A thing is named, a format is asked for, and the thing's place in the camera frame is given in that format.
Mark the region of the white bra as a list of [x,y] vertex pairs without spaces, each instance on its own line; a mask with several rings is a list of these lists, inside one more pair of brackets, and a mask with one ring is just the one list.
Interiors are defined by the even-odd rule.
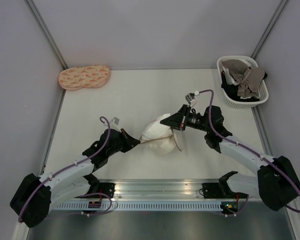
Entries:
[[152,121],[142,132],[141,142],[167,138],[173,135],[173,131],[169,126],[161,124],[161,120],[170,117],[170,113],[165,113]]

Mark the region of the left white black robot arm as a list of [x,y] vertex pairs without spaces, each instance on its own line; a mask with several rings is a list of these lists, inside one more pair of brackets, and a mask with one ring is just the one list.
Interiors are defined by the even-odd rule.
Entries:
[[139,144],[124,129],[106,129],[71,165],[54,173],[26,175],[9,204],[18,215],[18,222],[33,228],[60,204],[84,195],[96,197],[99,180],[93,173],[107,164],[112,155],[126,153]]

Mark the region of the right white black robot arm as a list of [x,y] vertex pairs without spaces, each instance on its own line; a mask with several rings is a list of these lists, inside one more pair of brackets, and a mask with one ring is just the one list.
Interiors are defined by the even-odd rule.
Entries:
[[160,121],[173,130],[192,128],[205,132],[205,142],[211,149],[234,159],[254,174],[247,176],[232,170],[221,176],[215,187],[216,198],[260,198],[273,211],[300,198],[300,180],[288,158],[259,153],[244,145],[226,130],[223,122],[218,106],[209,106],[200,114],[185,104],[177,113]]

